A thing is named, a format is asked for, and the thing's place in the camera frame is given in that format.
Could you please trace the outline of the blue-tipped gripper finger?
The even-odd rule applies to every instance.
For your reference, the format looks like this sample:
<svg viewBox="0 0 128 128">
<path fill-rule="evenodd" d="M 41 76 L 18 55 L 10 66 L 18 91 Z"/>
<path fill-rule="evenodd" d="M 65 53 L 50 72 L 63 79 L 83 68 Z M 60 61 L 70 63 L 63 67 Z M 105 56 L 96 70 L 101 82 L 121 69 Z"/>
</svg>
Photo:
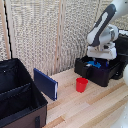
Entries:
<svg viewBox="0 0 128 128">
<path fill-rule="evenodd" d="M 95 64 L 100 64 L 99 59 L 95 58 Z"/>
<path fill-rule="evenodd" d="M 105 60 L 104 65 L 106 68 L 109 67 L 109 60 Z"/>
</svg>

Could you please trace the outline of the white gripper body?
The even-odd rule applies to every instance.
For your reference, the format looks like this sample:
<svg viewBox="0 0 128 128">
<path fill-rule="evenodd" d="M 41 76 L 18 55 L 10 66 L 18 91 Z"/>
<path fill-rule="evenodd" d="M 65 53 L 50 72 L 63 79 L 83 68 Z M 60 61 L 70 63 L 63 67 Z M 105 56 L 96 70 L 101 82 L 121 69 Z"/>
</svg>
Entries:
<svg viewBox="0 0 128 128">
<path fill-rule="evenodd" d="M 98 50 L 95 47 L 89 46 L 87 49 L 87 56 L 92 58 L 112 60 L 116 58 L 116 48 Z"/>
</svg>

